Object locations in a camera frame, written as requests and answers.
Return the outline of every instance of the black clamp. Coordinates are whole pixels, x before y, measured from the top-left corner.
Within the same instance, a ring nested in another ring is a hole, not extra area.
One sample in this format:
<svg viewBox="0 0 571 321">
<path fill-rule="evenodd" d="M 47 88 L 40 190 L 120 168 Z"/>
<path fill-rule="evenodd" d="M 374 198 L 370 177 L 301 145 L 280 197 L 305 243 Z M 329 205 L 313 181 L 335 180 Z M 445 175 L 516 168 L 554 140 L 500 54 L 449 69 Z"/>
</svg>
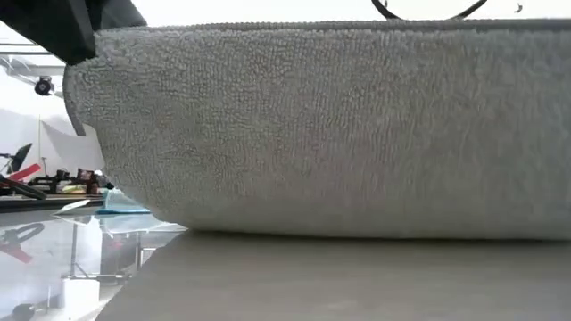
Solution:
<svg viewBox="0 0 571 321">
<path fill-rule="evenodd" d="M 130 0 L 3 0 L 0 21 L 69 65 L 95 56 L 96 31 L 146 26 Z"/>
</svg>

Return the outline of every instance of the camera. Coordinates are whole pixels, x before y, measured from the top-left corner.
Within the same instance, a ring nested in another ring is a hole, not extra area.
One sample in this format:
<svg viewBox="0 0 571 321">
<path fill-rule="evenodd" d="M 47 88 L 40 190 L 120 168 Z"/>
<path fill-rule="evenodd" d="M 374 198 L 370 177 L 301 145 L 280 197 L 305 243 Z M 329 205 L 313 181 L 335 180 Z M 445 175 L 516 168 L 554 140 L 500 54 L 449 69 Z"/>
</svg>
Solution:
<svg viewBox="0 0 571 321">
<path fill-rule="evenodd" d="M 52 78 L 49 76 L 40 76 L 39 80 L 34 87 L 38 95 L 53 95 L 55 94 L 55 86 Z"/>
</svg>

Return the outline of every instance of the gray surface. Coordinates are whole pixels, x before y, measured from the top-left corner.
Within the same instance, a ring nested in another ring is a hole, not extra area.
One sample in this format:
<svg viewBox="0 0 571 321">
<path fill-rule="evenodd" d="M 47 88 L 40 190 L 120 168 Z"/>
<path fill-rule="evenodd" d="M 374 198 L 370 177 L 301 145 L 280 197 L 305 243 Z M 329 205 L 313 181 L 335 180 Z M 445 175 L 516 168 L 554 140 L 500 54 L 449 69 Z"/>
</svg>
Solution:
<svg viewBox="0 0 571 321">
<path fill-rule="evenodd" d="M 98 320 L 567 321 L 570 254 L 565 243 L 181 235 Z"/>
<path fill-rule="evenodd" d="M 120 29 L 64 89 L 113 182 L 194 229 L 568 238 L 570 26 Z"/>
</svg>

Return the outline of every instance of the gray microfiber pad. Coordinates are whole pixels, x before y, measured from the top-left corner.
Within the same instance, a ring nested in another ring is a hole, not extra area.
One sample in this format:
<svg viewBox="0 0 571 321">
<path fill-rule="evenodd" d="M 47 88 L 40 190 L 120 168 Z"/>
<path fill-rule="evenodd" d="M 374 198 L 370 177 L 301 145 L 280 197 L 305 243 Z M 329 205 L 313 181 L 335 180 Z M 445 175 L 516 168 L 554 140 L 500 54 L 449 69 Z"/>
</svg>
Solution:
<svg viewBox="0 0 571 321">
<path fill-rule="evenodd" d="M 158 218 L 357 237 L 571 236 L 571 22 L 118 29 L 70 115 Z"/>
</svg>

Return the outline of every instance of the black cable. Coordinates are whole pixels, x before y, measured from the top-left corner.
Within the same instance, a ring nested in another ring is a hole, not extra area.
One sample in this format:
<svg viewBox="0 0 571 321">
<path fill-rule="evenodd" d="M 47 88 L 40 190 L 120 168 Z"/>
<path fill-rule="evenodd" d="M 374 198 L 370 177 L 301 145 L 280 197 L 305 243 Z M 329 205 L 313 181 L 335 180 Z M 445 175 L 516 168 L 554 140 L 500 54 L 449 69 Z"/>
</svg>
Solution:
<svg viewBox="0 0 571 321">
<path fill-rule="evenodd" d="M 387 20 L 403 20 L 403 18 L 397 16 L 386 8 L 386 5 L 381 4 L 379 0 L 371 0 L 373 5 L 385 17 Z M 450 20 L 462 20 L 466 19 L 470 14 L 474 13 L 476 10 L 480 9 L 488 0 L 478 0 L 475 4 L 472 4 L 465 11 L 453 16 Z"/>
</svg>

